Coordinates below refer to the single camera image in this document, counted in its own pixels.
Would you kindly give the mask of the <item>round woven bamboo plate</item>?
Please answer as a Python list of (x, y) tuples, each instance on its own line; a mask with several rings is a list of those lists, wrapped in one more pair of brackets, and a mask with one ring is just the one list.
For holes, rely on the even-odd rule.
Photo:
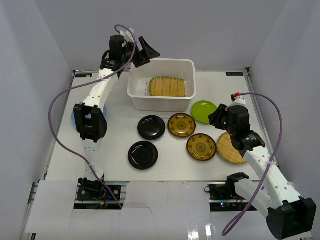
[(233, 147), (231, 137), (227, 132), (219, 136), (216, 145), (219, 155), (228, 163), (233, 165), (244, 165), (247, 163)]

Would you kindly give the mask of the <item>rectangular woven bamboo plate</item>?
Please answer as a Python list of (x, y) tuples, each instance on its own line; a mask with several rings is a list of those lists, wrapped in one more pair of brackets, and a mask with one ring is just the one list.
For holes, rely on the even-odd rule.
[(148, 84), (153, 97), (186, 97), (186, 80), (172, 76), (156, 76)]

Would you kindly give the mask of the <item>light blue plate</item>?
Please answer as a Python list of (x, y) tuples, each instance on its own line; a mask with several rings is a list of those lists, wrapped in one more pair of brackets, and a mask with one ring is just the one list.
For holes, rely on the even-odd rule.
[[(103, 116), (104, 118), (106, 119), (107, 118), (107, 115), (108, 115), (108, 110), (107, 110), (107, 107), (104, 105), (103, 106), (103, 110), (102, 110), (102, 113), (103, 113)], [(76, 127), (76, 121), (75, 121), (75, 115), (74, 115), (74, 112), (72, 111), (71, 113), (71, 123), (74, 127)]]

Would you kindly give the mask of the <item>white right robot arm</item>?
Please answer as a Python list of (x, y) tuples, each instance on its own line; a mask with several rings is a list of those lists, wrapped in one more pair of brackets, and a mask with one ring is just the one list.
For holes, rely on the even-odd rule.
[[(130, 70), (128, 95), (137, 110), (171, 112), (162, 138), (155, 181), (197, 181), (226, 177), (226, 195), (244, 197), (265, 218), (279, 240), (312, 229), (316, 204), (302, 197), (275, 165), (264, 141), (253, 131), (257, 121), (242, 72), (196, 76), (194, 63), (183, 59), (153, 59)], [(244, 173), (232, 173), (213, 162), (220, 148), (205, 138), (227, 137), (231, 147), (260, 179), (255, 187)]]

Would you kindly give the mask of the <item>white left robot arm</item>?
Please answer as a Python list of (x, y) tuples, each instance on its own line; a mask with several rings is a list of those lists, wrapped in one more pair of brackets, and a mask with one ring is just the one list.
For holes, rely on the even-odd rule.
[(98, 72), (99, 82), (93, 86), (86, 99), (73, 108), (75, 126), (84, 147), (84, 157), (88, 161), (84, 177), (94, 181), (104, 176), (101, 145), (107, 133), (108, 124), (103, 114), (106, 100), (119, 79), (120, 70), (126, 63), (138, 68), (160, 57), (141, 36), (138, 38), (142, 50), (134, 46), (132, 37), (113, 35), (109, 40), (109, 50), (101, 60)]

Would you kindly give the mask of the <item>white plastic bin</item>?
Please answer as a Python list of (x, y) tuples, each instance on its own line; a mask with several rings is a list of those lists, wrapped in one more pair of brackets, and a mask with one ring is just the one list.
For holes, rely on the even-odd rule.
[[(185, 96), (152, 96), (150, 81), (155, 77), (184, 79)], [(152, 59), (150, 63), (131, 66), (127, 94), (139, 111), (184, 112), (196, 96), (195, 64), (189, 59)]]

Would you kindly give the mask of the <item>green plate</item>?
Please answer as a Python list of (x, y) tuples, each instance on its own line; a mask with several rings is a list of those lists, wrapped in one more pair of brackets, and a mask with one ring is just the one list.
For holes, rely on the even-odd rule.
[(201, 124), (209, 124), (209, 115), (217, 110), (217, 106), (207, 100), (200, 100), (191, 107), (192, 117)]

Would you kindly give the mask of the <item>yellow patterned plate lower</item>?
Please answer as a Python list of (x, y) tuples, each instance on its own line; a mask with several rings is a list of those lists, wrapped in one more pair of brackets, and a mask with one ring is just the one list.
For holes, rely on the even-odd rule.
[(209, 161), (218, 151), (217, 144), (212, 137), (204, 133), (192, 135), (186, 144), (188, 154), (197, 161)]

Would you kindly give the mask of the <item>yellow patterned plate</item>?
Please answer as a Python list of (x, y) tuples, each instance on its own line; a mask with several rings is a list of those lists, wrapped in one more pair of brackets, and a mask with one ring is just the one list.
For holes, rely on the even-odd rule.
[(196, 130), (196, 121), (186, 113), (172, 115), (167, 123), (168, 131), (177, 138), (188, 138)]
[(204, 133), (192, 135), (186, 144), (188, 154), (197, 161), (209, 161), (218, 151), (217, 144), (212, 137)]

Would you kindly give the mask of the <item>black plate upper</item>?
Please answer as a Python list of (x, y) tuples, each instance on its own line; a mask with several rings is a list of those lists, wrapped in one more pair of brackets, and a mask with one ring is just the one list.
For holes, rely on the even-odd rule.
[(147, 115), (138, 122), (137, 131), (143, 139), (153, 141), (164, 135), (166, 124), (157, 115)]

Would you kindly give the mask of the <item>black plate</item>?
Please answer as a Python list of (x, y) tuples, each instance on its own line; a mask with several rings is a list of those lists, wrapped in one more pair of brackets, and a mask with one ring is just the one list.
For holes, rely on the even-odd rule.
[(138, 141), (128, 150), (128, 161), (137, 170), (152, 168), (159, 157), (157, 147), (149, 141)]
[(166, 124), (157, 115), (147, 115), (138, 122), (137, 131), (143, 139), (153, 141), (164, 135)]

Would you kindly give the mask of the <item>black plate lower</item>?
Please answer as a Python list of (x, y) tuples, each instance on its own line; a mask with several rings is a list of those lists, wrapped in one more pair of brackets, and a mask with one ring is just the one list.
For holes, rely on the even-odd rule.
[(159, 157), (157, 147), (149, 141), (138, 141), (128, 150), (128, 161), (137, 170), (152, 168)]

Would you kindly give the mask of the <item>white paper sheet front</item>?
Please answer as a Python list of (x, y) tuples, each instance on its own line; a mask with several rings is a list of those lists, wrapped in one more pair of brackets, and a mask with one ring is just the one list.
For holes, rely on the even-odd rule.
[(77, 182), (42, 180), (25, 232), (38, 240), (220, 240), (235, 212), (211, 212), (204, 182), (130, 182), (121, 210), (74, 209)]

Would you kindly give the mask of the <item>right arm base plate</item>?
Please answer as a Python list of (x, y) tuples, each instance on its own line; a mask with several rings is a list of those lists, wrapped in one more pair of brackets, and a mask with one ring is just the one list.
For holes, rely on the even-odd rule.
[(248, 204), (244, 198), (232, 196), (224, 183), (208, 184), (204, 192), (209, 196), (211, 212), (241, 212)]

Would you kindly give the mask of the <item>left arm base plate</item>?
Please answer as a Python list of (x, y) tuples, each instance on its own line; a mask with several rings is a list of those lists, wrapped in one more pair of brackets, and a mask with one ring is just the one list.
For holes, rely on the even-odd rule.
[(76, 205), (89, 205), (106, 207), (107, 205), (118, 205), (121, 201), (122, 186), (117, 184), (108, 185), (109, 190), (98, 180), (79, 178), (75, 197)]

